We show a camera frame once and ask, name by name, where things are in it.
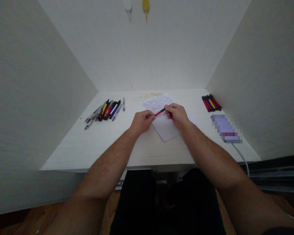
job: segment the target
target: sheet of paper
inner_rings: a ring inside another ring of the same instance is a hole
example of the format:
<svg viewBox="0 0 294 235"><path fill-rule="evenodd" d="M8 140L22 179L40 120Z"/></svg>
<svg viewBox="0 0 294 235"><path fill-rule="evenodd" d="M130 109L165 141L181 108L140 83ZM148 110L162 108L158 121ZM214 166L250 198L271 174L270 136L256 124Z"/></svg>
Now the sheet of paper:
<svg viewBox="0 0 294 235"><path fill-rule="evenodd" d="M154 99L147 100L141 103L144 110L151 110L154 114L164 108L164 105L175 103L168 94L158 96ZM174 126L173 121L167 118L167 115L162 112L153 121L154 128L164 141L168 141L180 134L180 131Z"/></svg>

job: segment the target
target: desk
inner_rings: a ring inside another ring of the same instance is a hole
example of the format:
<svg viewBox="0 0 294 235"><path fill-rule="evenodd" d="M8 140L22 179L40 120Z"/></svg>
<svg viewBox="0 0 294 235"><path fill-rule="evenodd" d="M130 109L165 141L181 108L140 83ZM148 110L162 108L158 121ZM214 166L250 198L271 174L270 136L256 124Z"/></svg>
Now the desk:
<svg viewBox="0 0 294 235"><path fill-rule="evenodd" d="M140 103L165 93L185 107L187 114L195 120L197 127L206 136L222 146L236 161L243 161L232 144L223 142L212 125L210 116L224 114L224 112L207 112L201 99L202 96L209 94L206 89L99 92L41 170L87 171L100 155L130 127L134 114L142 111ZM105 100L118 101L122 100L122 97L125 97L126 110L120 111L114 122L110 120L95 122L88 130L84 130L84 120ZM236 146L247 161L261 160L244 137L243 143ZM151 125L149 130L136 141L127 166L139 168L178 164L194 164L181 135L164 142Z"/></svg>

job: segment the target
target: hairy arm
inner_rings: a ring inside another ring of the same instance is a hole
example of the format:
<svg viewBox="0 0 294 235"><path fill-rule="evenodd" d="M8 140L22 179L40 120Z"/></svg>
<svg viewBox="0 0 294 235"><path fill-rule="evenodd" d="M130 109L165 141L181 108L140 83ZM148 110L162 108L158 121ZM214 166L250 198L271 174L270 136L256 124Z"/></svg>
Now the hairy arm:
<svg viewBox="0 0 294 235"><path fill-rule="evenodd" d="M166 106L166 114L181 131L197 166L218 189L238 234L294 228L294 221L262 193L229 153L189 121L182 106Z"/></svg>
<svg viewBox="0 0 294 235"><path fill-rule="evenodd" d="M95 161L45 234L99 234L107 199L152 115L149 110L135 114L131 127Z"/></svg>

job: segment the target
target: black pants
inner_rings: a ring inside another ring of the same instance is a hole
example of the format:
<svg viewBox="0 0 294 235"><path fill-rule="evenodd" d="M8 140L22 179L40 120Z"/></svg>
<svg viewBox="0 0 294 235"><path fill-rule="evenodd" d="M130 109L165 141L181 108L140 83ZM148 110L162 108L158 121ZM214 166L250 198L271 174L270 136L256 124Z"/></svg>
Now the black pants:
<svg viewBox="0 0 294 235"><path fill-rule="evenodd" d="M110 234L226 234L214 186L192 169L168 191L174 208L158 214L151 171L128 171Z"/></svg>

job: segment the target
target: wall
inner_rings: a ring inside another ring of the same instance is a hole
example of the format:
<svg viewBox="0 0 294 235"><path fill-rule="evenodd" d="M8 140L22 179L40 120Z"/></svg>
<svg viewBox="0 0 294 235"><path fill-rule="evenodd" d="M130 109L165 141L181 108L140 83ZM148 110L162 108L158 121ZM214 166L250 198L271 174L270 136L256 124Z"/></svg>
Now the wall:
<svg viewBox="0 0 294 235"><path fill-rule="evenodd" d="M37 1L0 0L0 213L72 194L79 175L38 169L96 93Z"/></svg>
<svg viewBox="0 0 294 235"><path fill-rule="evenodd" d="M294 1L251 2L207 90L263 160L294 155Z"/></svg>
<svg viewBox="0 0 294 235"><path fill-rule="evenodd" d="M39 0L99 91L205 88L251 0Z"/></svg>

